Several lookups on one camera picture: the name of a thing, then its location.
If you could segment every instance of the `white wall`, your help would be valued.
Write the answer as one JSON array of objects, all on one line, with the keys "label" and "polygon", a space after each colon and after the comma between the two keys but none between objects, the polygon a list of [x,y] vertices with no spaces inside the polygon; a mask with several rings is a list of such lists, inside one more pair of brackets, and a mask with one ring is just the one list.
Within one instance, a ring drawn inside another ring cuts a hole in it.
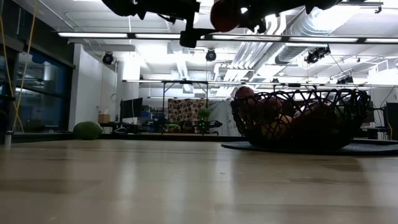
[{"label": "white wall", "polygon": [[81,44],[75,45],[69,130],[82,121],[98,121],[98,109],[108,110],[115,117],[117,74],[86,53]]},{"label": "white wall", "polygon": [[[131,64],[134,64],[134,62],[126,61],[118,63],[118,90],[116,95],[116,109],[115,109],[116,114],[120,114],[121,100],[132,100],[140,97],[138,94],[138,89],[139,89],[138,83],[123,82],[124,79],[132,79],[132,80],[139,79],[139,72],[140,72],[139,64],[135,63],[135,65],[138,65],[138,68],[133,67]],[[123,122],[127,123],[131,123],[133,121],[135,122],[137,121],[137,119],[132,119],[132,118],[123,119]]]}]

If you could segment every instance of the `security camera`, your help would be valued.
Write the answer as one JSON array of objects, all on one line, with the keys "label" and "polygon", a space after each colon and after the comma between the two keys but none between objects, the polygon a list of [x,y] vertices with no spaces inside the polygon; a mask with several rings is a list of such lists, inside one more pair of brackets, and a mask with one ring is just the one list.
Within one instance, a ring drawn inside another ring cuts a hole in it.
[{"label": "security camera", "polygon": [[214,49],[209,49],[206,54],[206,61],[214,62],[217,58],[217,54]]},{"label": "security camera", "polygon": [[105,65],[112,65],[115,62],[115,59],[113,57],[113,52],[106,52],[104,57],[102,58],[102,62]]}]

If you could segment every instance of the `yellow rope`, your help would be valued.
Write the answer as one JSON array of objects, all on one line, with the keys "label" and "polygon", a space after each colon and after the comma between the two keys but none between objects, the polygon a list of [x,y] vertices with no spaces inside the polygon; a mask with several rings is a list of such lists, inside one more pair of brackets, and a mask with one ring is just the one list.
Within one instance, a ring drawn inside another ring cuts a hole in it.
[{"label": "yellow rope", "polygon": [[[24,73],[22,75],[22,83],[21,83],[21,92],[19,93],[19,98],[18,98],[18,104],[17,104],[17,114],[19,112],[19,106],[21,105],[21,99],[22,99],[22,90],[24,89],[24,82],[25,82],[25,76],[26,76],[26,70],[27,70],[27,64],[29,62],[29,54],[30,54],[30,47],[32,45],[32,38],[33,38],[33,30],[35,27],[35,20],[36,20],[36,13],[37,13],[37,6],[39,4],[39,0],[35,1],[35,9],[33,11],[33,20],[32,20],[32,28],[30,29],[30,37],[29,37],[29,43],[27,45],[27,55],[26,55],[26,63],[25,63],[25,69]],[[15,127],[15,123],[17,122],[17,118],[15,117],[14,120],[14,125],[12,127]]]},{"label": "yellow rope", "polygon": [[[6,37],[4,35],[4,26],[2,23],[2,15],[0,15],[0,26],[1,26],[1,38],[2,38],[2,47],[4,51],[4,59],[6,61],[6,71],[7,71],[7,76],[8,76],[8,84],[11,92],[11,96],[14,97],[14,90],[12,89],[12,84],[11,84],[11,76],[10,76],[10,70],[8,67],[8,59],[7,59],[7,48],[6,48]],[[19,118],[18,112],[17,112],[17,105],[15,104],[15,101],[13,101],[15,112],[16,112],[16,119],[19,121],[19,125],[21,126],[22,133],[24,132],[24,127],[22,126],[21,119]]]}]

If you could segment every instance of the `green ball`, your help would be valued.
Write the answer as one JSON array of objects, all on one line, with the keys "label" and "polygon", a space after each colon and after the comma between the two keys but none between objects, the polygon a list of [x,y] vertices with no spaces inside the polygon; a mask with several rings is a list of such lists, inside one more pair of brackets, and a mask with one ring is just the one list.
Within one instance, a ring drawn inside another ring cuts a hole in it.
[{"label": "green ball", "polygon": [[102,128],[96,122],[85,121],[76,124],[73,133],[76,139],[94,140],[102,134]]}]

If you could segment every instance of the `glass wall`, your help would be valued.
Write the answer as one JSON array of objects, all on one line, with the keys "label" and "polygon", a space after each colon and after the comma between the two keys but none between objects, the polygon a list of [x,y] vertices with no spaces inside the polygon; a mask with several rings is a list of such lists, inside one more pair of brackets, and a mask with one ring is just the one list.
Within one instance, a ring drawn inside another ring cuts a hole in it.
[{"label": "glass wall", "polygon": [[19,54],[16,97],[21,93],[22,78],[27,70],[22,89],[19,116],[28,133],[63,131],[67,119],[67,69],[35,52]]},{"label": "glass wall", "polygon": [[[12,75],[12,69],[14,66],[14,60],[12,57],[8,58],[8,64],[10,68],[10,75]],[[0,132],[7,131],[9,127],[9,84],[6,69],[6,59],[3,51],[0,51]]]}]

